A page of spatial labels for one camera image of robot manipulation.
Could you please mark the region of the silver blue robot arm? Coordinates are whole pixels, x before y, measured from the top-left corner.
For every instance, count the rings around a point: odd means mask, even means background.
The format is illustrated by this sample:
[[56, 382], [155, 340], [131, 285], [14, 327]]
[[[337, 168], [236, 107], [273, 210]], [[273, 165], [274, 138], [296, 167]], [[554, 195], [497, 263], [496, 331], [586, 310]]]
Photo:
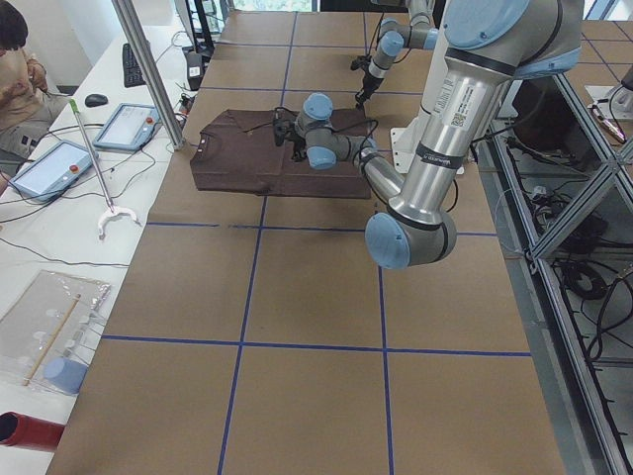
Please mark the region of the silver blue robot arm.
[[368, 137], [336, 133], [332, 103], [313, 93], [292, 127], [304, 140], [310, 166], [339, 161], [357, 166], [386, 210], [371, 217], [365, 242], [383, 268], [403, 269], [446, 257], [456, 228], [441, 206], [476, 135], [497, 112], [500, 89], [515, 79], [555, 75], [580, 58], [581, 1], [450, 1], [434, 47], [444, 75], [406, 175]]
[[381, 7], [406, 8], [409, 15], [407, 25], [387, 18], [377, 25], [377, 44], [374, 52], [368, 51], [352, 60], [350, 69], [362, 69], [364, 76], [360, 90], [355, 94], [356, 108], [362, 109], [396, 62], [403, 49], [433, 50], [438, 38], [438, 30], [434, 28], [433, 12], [435, 1], [372, 1]]

